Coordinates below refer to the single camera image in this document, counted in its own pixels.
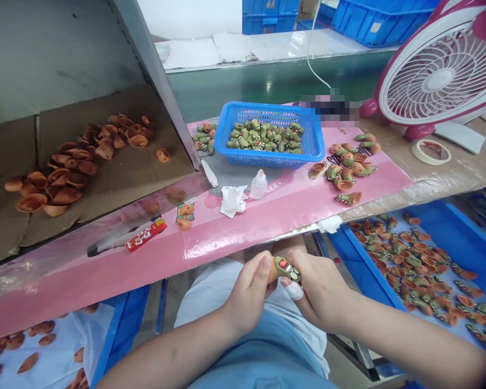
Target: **electrical cord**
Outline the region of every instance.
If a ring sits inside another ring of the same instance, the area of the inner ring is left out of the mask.
[[[313,34],[313,30],[315,29],[315,22],[317,21],[317,16],[319,15],[319,9],[320,9],[320,4],[321,4],[322,0],[319,0],[318,4],[317,4],[317,10],[315,11],[315,18],[313,19],[313,25],[312,25],[312,29],[311,31],[309,32],[309,38],[308,38],[308,48],[306,50],[306,60],[308,61],[308,67],[309,69],[312,71],[313,75],[318,78],[320,80],[321,83],[323,83],[325,86],[327,86],[328,88],[331,89],[331,86],[326,82],[324,81],[322,78],[319,77],[319,75],[317,73],[315,73],[315,71],[313,70],[312,66],[310,65],[309,63],[309,44],[311,43],[312,41],[312,34]]]

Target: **white plastic bottle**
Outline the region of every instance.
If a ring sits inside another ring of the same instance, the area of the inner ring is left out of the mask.
[[[250,197],[255,200],[263,198],[267,186],[268,183],[266,182],[265,172],[263,172],[263,169],[261,169],[258,171],[258,174],[252,179],[252,186],[250,187]]]

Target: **light blue shorts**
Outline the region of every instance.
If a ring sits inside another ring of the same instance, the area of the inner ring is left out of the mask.
[[[180,304],[174,327],[196,320],[221,307],[232,292],[243,264],[229,258],[221,258],[198,268],[198,275]],[[265,310],[288,320],[306,342],[328,376],[329,366],[324,358],[326,333],[310,324],[301,314],[285,288],[278,283],[277,289],[266,299]]]

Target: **partially painted figurine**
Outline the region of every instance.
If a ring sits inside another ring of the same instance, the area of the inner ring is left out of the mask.
[[[270,276],[268,277],[268,283],[274,282],[279,277],[288,277],[290,280],[296,283],[301,282],[301,273],[294,268],[285,258],[274,257],[274,267],[270,270]]]

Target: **blue storage bin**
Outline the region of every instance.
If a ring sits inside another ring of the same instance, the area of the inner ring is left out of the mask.
[[[301,0],[243,0],[243,15],[281,15],[299,12]]]
[[[440,0],[340,0],[331,27],[368,47],[400,45],[423,25]]]
[[[475,284],[486,294],[486,234],[447,200],[407,208],[411,217],[421,219],[421,228],[460,267],[478,274]],[[380,303],[406,311],[349,225],[327,234],[360,291]]]
[[[91,388],[95,387],[108,370],[130,352],[133,340],[142,324],[149,292],[150,285],[146,285],[103,301],[115,307],[115,311],[97,362]]]
[[[327,4],[320,4],[319,13],[317,14],[317,22],[324,23],[325,25],[331,25],[333,18],[335,17],[336,9],[330,7]]]
[[[296,20],[297,13],[276,16],[243,15],[242,31],[244,35],[293,31]]]
[[[307,20],[307,21],[298,21],[297,22],[297,31],[305,31],[305,30],[311,30],[313,26],[313,20]],[[315,30],[323,30],[328,28],[328,26],[320,23],[317,21],[315,23]]]
[[[234,129],[234,123],[257,119],[272,123],[277,127],[289,126],[291,122],[300,123],[305,133],[302,136],[304,154],[282,152],[229,149],[227,141]],[[311,110],[299,106],[231,102],[221,110],[214,149],[236,165],[269,166],[278,169],[298,169],[308,162],[318,162],[326,155],[320,120],[316,120]]]

